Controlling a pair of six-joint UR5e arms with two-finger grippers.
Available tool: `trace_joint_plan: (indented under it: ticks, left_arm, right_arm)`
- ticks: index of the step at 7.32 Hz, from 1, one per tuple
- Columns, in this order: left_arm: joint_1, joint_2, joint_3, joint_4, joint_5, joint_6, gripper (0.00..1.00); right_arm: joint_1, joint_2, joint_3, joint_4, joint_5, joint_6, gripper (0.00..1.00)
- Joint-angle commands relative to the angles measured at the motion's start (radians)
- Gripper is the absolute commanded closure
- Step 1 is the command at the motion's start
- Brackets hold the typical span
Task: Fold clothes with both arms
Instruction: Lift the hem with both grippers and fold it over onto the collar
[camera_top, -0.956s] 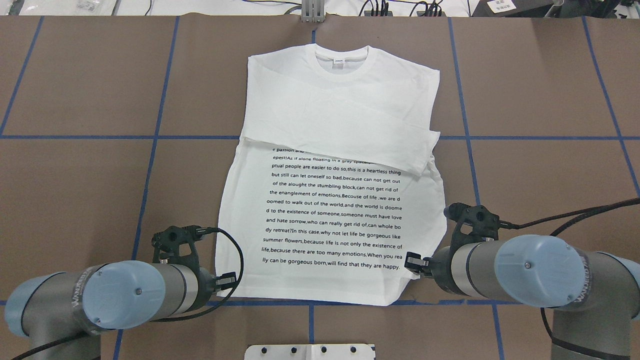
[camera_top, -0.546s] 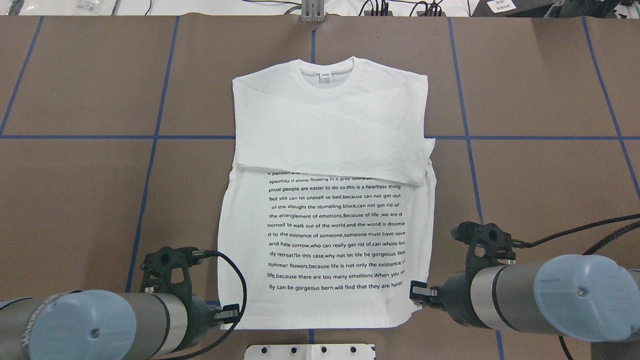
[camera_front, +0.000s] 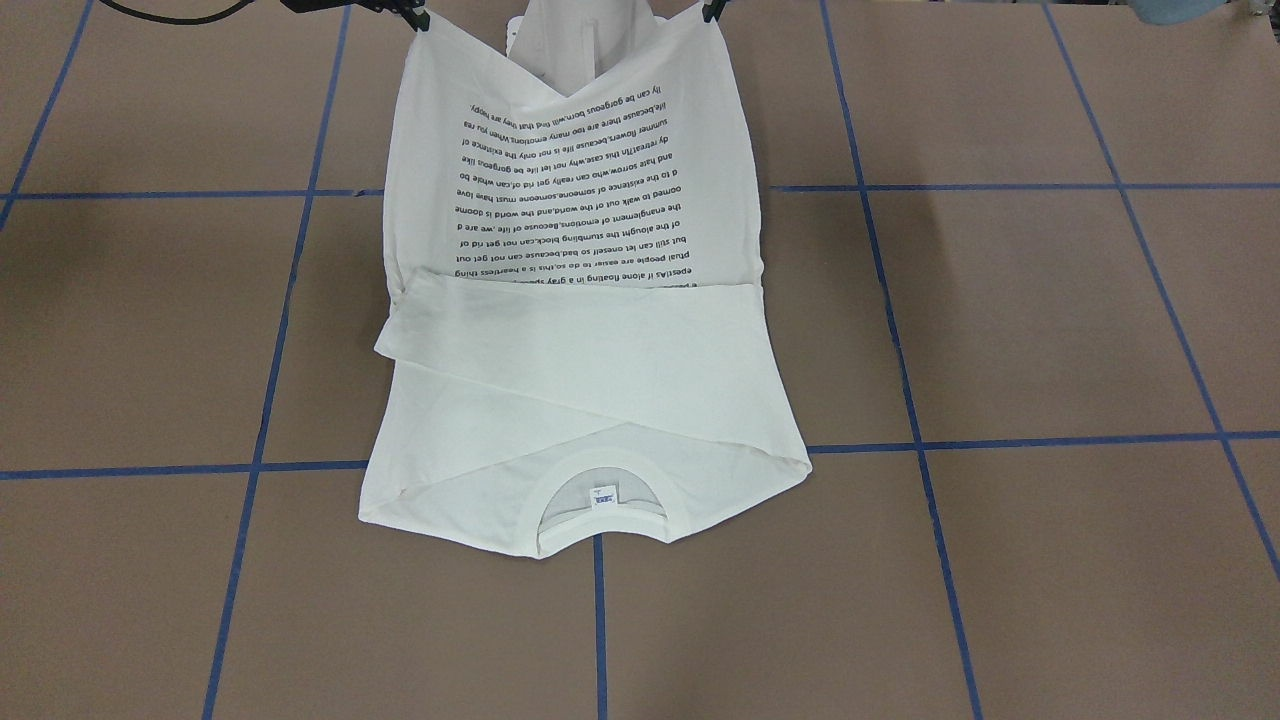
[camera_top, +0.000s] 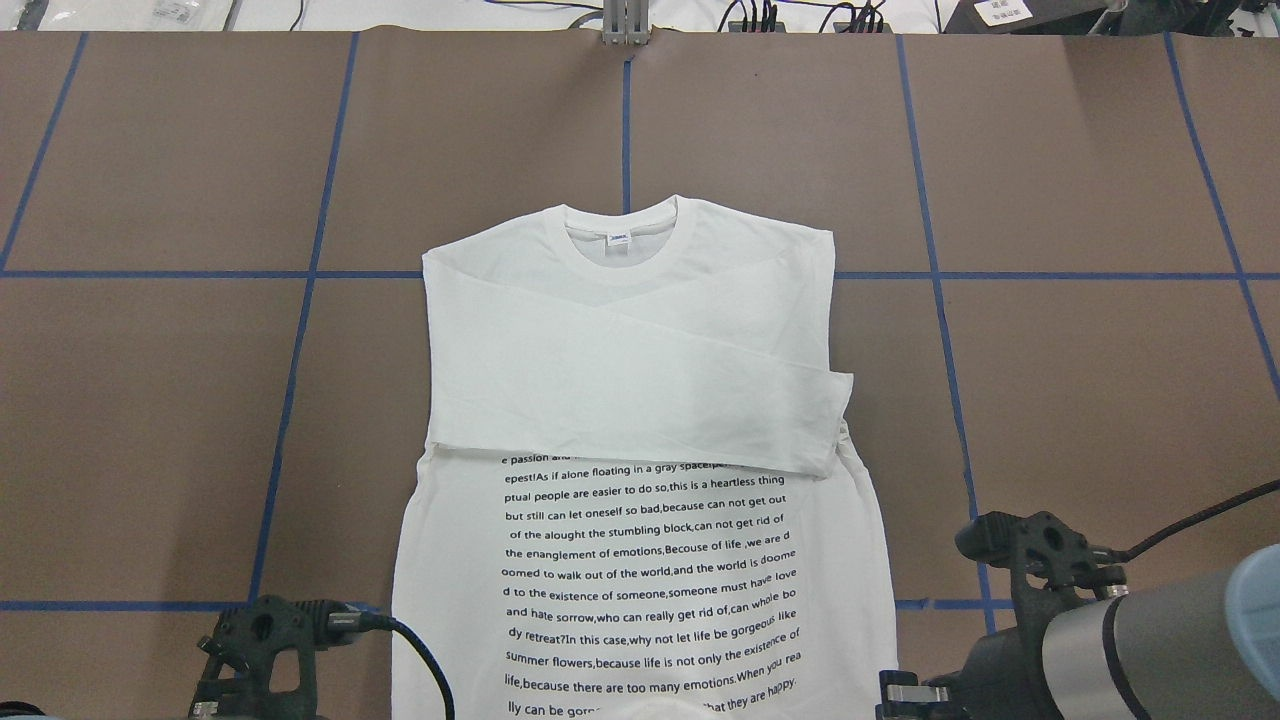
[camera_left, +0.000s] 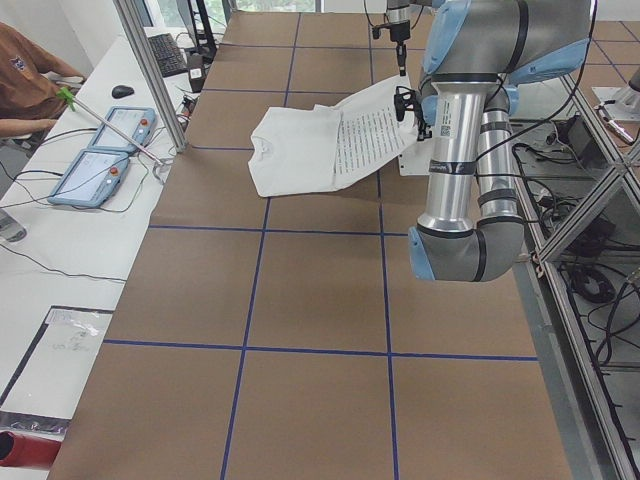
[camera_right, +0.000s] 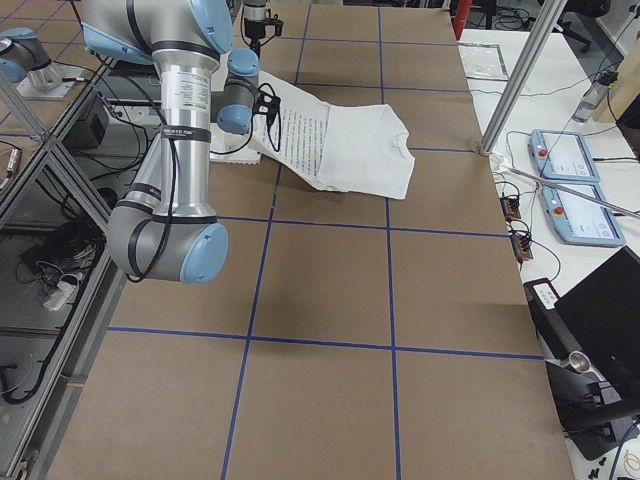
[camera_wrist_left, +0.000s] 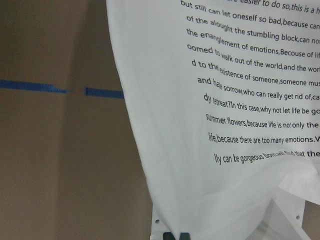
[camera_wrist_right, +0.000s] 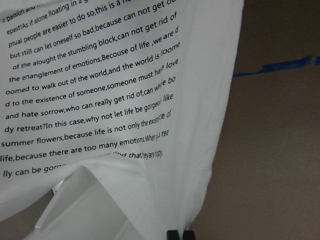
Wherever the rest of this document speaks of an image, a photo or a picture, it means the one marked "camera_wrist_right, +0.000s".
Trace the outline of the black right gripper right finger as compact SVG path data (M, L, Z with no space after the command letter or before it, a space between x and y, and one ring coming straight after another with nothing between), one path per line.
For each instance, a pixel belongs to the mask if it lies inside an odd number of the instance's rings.
M185 230L182 235L182 240L196 240L193 230Z

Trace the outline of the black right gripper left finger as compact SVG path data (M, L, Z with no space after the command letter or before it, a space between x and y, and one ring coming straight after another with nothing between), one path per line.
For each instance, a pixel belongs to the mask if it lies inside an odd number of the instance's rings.
M168 230L166 232L166 239L167 240L180 240L180 235L177 230Z

